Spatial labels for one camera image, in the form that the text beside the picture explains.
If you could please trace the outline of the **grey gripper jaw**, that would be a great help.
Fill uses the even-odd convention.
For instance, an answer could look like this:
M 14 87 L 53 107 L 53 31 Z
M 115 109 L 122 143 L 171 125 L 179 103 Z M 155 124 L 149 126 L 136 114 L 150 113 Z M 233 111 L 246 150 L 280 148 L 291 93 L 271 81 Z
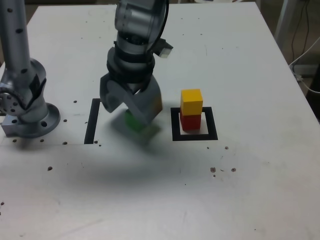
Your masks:
M 151 77 L 144 91 L 136 94 L 128 91 L 124 103 L 138 122 L 150 125 L 163 109 L 161 90 L 155 77 Z
M 109 73 L 100 79 L 100 101 L 109 113 L 124 103 L 125 96 L 131 93 L 127 85 L 115 81 Z

